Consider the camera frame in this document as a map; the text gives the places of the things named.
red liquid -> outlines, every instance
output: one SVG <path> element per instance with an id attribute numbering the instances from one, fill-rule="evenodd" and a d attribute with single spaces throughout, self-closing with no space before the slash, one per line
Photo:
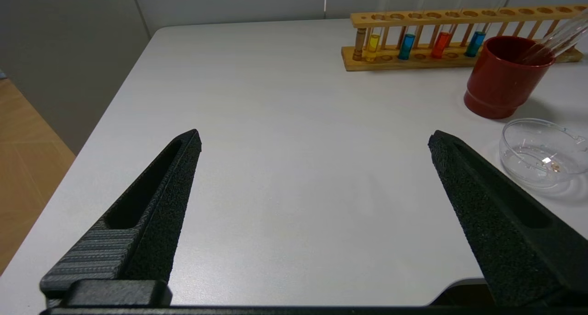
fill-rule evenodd
<path id="1" fill-rule="evenodd" d="M 437 36 L 437 41 L 435 42 L 435 47 L 433 47 L 433 51 L 431 52 L 431 56 L 433 58 L 441 59 L 443 58 L 443 50 L 447 47 L 449 40 L 451 39 L 451 34 L 446 31 L 442 31 Z"/>

yellow liquid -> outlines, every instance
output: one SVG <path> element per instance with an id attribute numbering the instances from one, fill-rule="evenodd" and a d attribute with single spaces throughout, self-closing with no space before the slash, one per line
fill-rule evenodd
<path id="1" fill-rule="evenodd" d="M 365 50 L 365 58 L 367 62 L 373 62 L 376 60 L 376 50 L 378 49 L 378 43 L 380 43 L 380 35 L 372 34 L 367 42 L 367 50 Z"/>

test tube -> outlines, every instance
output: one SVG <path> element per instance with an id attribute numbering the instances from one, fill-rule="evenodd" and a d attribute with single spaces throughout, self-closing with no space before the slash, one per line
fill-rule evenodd
<path id="1" fill-rule="evenodd" d="M 465 0 L 457 0 L 453 10 L 449 12 L 458 13 L 461 12 L 462 7 L 464 5 Z M 435 41 L 435 45 L 433 46 L 433 50 L 431 52 L 431 56 L 433 58 L 443 58 L 443 51 L 445 48 L 449 46 L 449 41 L 451 41 L 452 33 L 455 31 L 453 24 L 443 24 L 441 26 L 441 30 L 437 35 L 437 40 Z"/>
<path id="2" fill-rule="evenodd" d="M 380 12 L 375 14 L 374 18 L 380 18 L 380 20 L 385 20 L 389 1 L 390 0 L 378 0 L 378 11 Z M 383 29 L 384 28 L 381 27 L 374 28 L 368 34 L 366 50 L 364 53 L 367 62 L 374 62 L 376 60 L 376 57 L 378 56 L 378 44 L 380 43 L 380 38 L 382 37 Z"/>
<path id="3" fill-rule="evenodd" d="M 416 3 L 416 10 L 409 14 L 410 18 L 420 19 L 424 16 L 424 5 L 427 0 L 418 0 Z M 423 26 L 409 26 L 402 39 L 401 51 L 398 54 L 398 58 L 401 60 L 408 60 L 410 57 L 410 50 L 415 44 L 415 39 L 420 37 L 420 32 L 423 30 Z"/>
<path id="4" fill-rule="evenodd" d="M 483 12 L 487 12 L 487 14 L 495 16 L 498 13 L 498 10 L 500 10 L 500 8 L 503 7 L 505 3 L 506 0 L 492 0 L 491 9 Z M 475 57 L 477 55 L 477 52 L 479 51 L 482 43 L 484 43 L 484 38 L 486 38 L 486 31 L 489 26 L 489 23 L 477 24 L 474 35 L 472 35 L 472 40 L 466 49 L 466 56 Z"/>

white table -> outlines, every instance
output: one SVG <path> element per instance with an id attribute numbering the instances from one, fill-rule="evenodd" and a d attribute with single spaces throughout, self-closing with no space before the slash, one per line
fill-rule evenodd
<path id="1" fill-rule="evenodd" d="M 349 20 L 159 30 L 0 278 L 0 313 L 41 311 L 40 278 L 191 128 L 173 304 L 424 305 L 481 279 L 427 142 L 441 129 L 499 166 L 504 122 L 465 108 L 470 68 L 345 72 L 354 38 Z M 588 134 L 587 75 L 553 66 L 516 117 Z M 584 181 L 533 195 L 588 237 Z"/>

textured gripper pad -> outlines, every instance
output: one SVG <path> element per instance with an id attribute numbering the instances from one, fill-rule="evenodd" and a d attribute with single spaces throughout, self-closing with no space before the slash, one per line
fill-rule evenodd
<path id="1" fill-rule="evenodd" d="M 497 305 L 588 303 L 586 239 L 457 137 L 429 149 Z"/>
<path id="2" fill-rule="evenodd" d="M 48 307 L 84 279 L 170 279 L 202 149 L 193 129 L 174 138 L 40 281 Z"/>

